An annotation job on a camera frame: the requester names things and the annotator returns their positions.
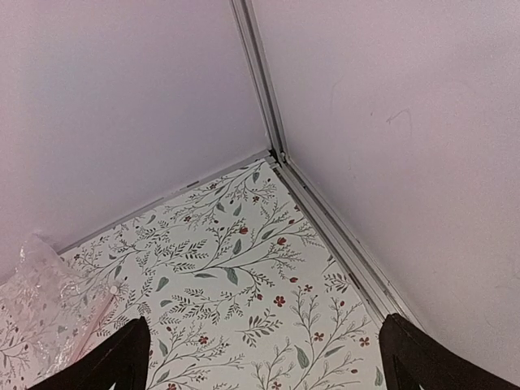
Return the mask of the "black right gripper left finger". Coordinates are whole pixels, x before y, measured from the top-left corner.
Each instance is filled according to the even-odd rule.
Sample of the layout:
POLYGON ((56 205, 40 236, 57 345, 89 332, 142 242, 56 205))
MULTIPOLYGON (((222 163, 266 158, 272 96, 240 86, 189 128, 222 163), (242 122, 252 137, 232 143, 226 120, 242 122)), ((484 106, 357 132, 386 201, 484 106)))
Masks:
POLYGON ((145 318, 134 318, 78 362, 33 385, 32 389, 144 389, 150 342, 145 318))

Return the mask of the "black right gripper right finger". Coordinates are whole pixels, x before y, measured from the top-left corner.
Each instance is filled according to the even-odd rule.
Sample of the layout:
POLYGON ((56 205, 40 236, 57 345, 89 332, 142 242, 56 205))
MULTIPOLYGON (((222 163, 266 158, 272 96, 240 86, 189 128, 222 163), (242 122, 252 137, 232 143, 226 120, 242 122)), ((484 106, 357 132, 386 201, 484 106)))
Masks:
POLYGON ((399 314, 383 321, 379 349, 388 389, 519 389, 452 353, 399 314))

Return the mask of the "clear pink zip top bag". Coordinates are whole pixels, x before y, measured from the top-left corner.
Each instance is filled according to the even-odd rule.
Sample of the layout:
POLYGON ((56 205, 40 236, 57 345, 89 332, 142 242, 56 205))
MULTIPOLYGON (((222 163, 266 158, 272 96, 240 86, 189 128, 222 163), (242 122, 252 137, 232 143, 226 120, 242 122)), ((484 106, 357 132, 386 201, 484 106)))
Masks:
POLYGON ((76 271, 30 236, 1 286, 1 387, 30 388, 79 360, 118 291, 117 279, 76 271))

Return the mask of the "floral patterned table mat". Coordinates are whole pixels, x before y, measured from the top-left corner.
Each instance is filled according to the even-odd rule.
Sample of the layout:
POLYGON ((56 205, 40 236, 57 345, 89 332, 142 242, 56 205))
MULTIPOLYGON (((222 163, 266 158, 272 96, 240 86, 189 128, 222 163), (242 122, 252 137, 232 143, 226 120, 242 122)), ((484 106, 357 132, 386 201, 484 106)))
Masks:
POLYGON ((85 348, 149 325, 149 389, 383 389, 379 328, 257 161, 68 250, 119 291, 85 348))

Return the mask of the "aluminium table edge rail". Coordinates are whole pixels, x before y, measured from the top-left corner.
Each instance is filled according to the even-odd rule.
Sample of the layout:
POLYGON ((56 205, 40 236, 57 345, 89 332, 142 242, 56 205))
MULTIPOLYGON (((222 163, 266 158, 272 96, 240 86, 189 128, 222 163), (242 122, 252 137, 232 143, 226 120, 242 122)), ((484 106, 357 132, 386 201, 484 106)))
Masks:
POLYGON ((382 323, 387 315, 398 313, 423 329, 418 317, 378 263, 309 180, 291 161, 273 150, 269 163, 333 258, 353 282, 375 321, 382 323))

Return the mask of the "right rear aluminium frame post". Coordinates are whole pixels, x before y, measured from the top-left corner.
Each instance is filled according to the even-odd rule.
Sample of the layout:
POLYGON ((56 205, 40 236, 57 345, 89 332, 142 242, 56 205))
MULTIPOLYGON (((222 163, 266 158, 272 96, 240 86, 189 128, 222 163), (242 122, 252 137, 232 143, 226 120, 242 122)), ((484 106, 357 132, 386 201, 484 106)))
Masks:
POLYGON ((271 154, 277 162, 286 163, 284 126, 253 3, 245 0, 231 0, 230 3, 266 125, 271 154))

